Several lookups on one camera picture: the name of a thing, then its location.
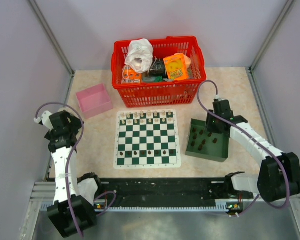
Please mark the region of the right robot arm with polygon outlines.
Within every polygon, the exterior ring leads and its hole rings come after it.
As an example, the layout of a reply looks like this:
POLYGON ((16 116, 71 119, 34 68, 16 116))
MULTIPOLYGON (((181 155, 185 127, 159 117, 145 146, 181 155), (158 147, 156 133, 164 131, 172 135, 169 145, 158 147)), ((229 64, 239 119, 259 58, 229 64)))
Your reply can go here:
POLYGON ((244 117, 234 115, 228 100, 215 99, 206 120, 205 128, 209 132, 236 141, 260 167, 257 175, 234 173, 230 178, 234 190, 259 194, 270 203, 300 194, 298 156, 271 145, 244 117))

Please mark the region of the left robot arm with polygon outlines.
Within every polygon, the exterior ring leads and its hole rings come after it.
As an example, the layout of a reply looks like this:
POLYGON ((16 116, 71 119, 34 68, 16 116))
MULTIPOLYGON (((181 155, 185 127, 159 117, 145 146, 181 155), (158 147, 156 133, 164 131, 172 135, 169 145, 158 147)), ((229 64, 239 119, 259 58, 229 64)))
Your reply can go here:
POLYGON ((42 124, 48 128, 55 169, 55 195, 47 215, 63 238, 83 232, 96 225, 94 200, 101 191, 101 181, 93 173, 77 176, 77 134, 82 128, 79 118, 67 111, 42 114, 42 124))

